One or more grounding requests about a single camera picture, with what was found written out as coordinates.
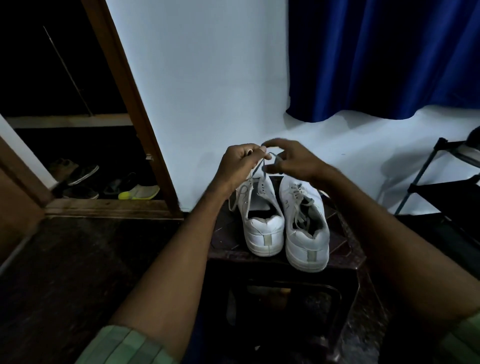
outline shirt sleeve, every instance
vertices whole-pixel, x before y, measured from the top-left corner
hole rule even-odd
[[[434,362],[438,364],[480,363],[480,312],[462,321],[443,338]]]
[[[75,364],[176,364],[163,346],[122,326],[105,326]]]

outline white wall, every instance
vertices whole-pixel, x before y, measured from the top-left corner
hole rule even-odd
[[[28,168],[40,179],[43,184],[51,189],[57,181],[50,172],[43,166],[29,147],[18,136],[15,130],[0,115],[0,138],[2,138],[12,150],[23,160]]]
[[[107,0],[182,210],[192,209],[227,146],[297,139],[394,210],[438,137],[465,138],[480,111],[427,107],[408,120],[342,111],[286,115],[286,0]],[[423,182],[477,170],[444,155]],[[434,211],[412,198],[404,212]]]

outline white sneaker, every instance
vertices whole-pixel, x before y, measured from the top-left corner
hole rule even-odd
[[[286,220],[288,261],[304,272],[320,272],[328,263],[330,241],[320,194],[308,182],[284,176],[280,200]]]
[[[283,248],[285,219],[270,178],[266,174],[251,177],[237,188],[236,195],[248,249],[258,256],[278,254]]]

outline blue curtain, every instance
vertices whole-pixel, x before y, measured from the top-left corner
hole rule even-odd
[[[290,0],[288,54],[287,113],[302,121],[480,109],[479,0]]]

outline metal rod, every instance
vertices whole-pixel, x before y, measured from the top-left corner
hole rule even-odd
[[[45,28],[44,25],[43,25],[43,29],[45,30],[45,33],[47,34],[47,37],[50,39],[50,43],[52,44],[53,49],[54,49],[55,52],[57,53],[57,56],[60,58],[60,61],[61,61],[61,63],[63,64],[63,68],[65,69],[65,71],[67,72],[68,76],[70,77],[70,81],[73,83],[73,86],[74,86],[75,89],[77,90],[78,96],[80,96],[80,98],[82,99],[82,102],[84,103],[84,105],[85,105],[86,109],[88,110],[88,113],[90,114],[90,116],[93,116],[93,113],[91,112],[90,108],[89,108],[88,105],[87,105],[87,102],[85,101],[85,99],[83,98],[82,94],[80,93],[80,90],[79,90],[79,88],[77,87],[77,84],[75,83],[75,81],[73,80],[72,75],[71,75],[70,72],[68,71],[67,65],[66,65],[65,62],[63,61],[63,58],[61,57],[59,51],[57,50],[57,47],[56,47],[55,44],[53,43],[53,40],[52,40],[52,38],[50,37],[50,34],[48,34],[48,31],[47,31],[47,29]]]
[[[428,168],[428,165],[432,162],[433,158],[435,158],[435,155],[437,154],[438,150],[437,149],[434,149],[430,155],[428,156],[428,159],[427,161],[423,164],[422,168],[420,169],[419,173],[417,174],[417,176],[415,177],[415,179],[413,180],[413,182],[411,184],[413,185],[417,185],[418,181],[420,181],[420,178],[423,176],[423,174],[425,173],[425,171],[427,170]],[[400,213],[400,211],[402,210],[403,206],[405,205],[405,203],[407,202],[408,198],[410,197],[411,193],[407,191],[407,194],[405,195],[405,197],[403,198],[402,202],[400,202],[400,205],[398,205],[398,208],[396,209],[395,211],[395,215],[398,215]]]

